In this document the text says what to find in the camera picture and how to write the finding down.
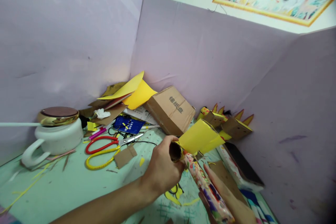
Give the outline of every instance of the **hand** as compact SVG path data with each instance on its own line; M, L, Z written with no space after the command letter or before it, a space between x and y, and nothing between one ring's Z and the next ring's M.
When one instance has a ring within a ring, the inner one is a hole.
M153 200L169 191L181 179L185 164L182 161L174 163L169 155L170 143L178 140L176 136L166 136L153 149L148 168L141 178L142 185L149 189Z
M204 165L204 170L208 174L211 182L216 187L218 193L224 200L226 206L232 213L235 223L237 224L255 224L256 217L254 216L252 210L248 208L243 202L238 200L233 193L226 187L226 185L218 178L218 176L209 168L209 166ZM206 211L208 212L209 220L211 224L216 224L214 217L210 212L210 207L205 199L203 193L198 194L200 199L202 200Z

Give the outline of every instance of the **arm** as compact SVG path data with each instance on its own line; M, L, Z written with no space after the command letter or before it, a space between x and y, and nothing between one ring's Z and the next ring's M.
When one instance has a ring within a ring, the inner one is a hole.
M181 179L184 164L173 163L169 156L169 145L173 140L178 138L166 136L153 149L148 168L142 177L72 210L51 224L118 224L153 203Z

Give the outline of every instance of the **patterned paper roll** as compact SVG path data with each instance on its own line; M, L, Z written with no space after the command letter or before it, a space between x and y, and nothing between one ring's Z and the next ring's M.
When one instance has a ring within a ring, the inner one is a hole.
M214 185L210 182L208 176L204 173L197 160L190 153L184 152L184 161L196 182L204 194L210 206L210 211L218 224L233 223L235 220L224 203L222 197L217 192Z

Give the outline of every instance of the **purple wall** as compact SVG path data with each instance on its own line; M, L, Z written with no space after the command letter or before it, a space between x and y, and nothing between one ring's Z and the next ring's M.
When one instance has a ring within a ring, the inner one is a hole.
M336 28L302 35L240 105L238 147L281 223L324 223L336 189Z
M196 108L237 107L297 34L172 0L143 0L131 75L174 85Z
M85 108L128 80L142 0L0 0L1 122L33 122L46 107ZM35 140L0 128L0 165Z

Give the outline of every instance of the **mug handle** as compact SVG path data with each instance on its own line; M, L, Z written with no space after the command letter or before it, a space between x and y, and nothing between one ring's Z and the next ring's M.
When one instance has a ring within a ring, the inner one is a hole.
M32 143L22 154L21 161L22 163L27 166L35 166L39 163L41 163L44 159L46 159L50 152L44 152L41 156L39 156L37 159L32 159L33 152L44 142L44 139L37 139L34 143Z

